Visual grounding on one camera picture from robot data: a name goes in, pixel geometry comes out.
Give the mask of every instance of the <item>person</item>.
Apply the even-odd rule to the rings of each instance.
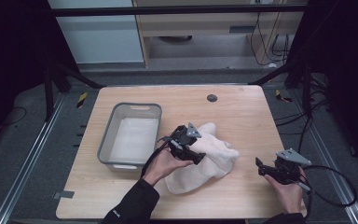
[[[193,164],[193,161],[179,161],[174,158],[169,149],[162,149],[150,163],[145,175],[140,178],[122,201],[110,210],[101,223],[103,224],[145,224],[149,222],[151,213],[159,199],[154,186],[160,179],[172,173],[175,169]],[[274,178],[265,175],[270,185],[275,189],[281,202],[283,213],[270,218],[264,224],[303,224],[305,219],[300,213],[302,188],[297,184],[281,185]]]

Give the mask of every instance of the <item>white cloth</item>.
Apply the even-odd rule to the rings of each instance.
[[[189,165],[176,169],[165,177],[168,190],[173,194],[180,194],[196,189],[211,177],[221,178],[228,174],[239,157],[239,152],[230,148],[231,144],[215,137],[216,125],[206,123],[198,129],[202,137],[190,149],[206,153],[202,161],[196,165]]]

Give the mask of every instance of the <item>black sleeve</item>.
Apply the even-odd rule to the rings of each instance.
[[[124,196],[121,202],[106,214],[102,223],[148,223],[158,199],[158,192],[141,178]]]
[[[305,224],[305,218],[301,213],[284,214],[270,218],[263,224]]]

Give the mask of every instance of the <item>storage bin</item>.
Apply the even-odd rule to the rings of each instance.
[[[114,171],[141,170],[156,149],[161,113],[157,104],[115,105],[98,150],[100,162]]]

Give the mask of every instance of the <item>white wall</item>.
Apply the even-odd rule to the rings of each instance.
[[[132,7],[131,0],[48,0],[51,8]],[[142,63],[134,16],[57,18],[77,63]]]

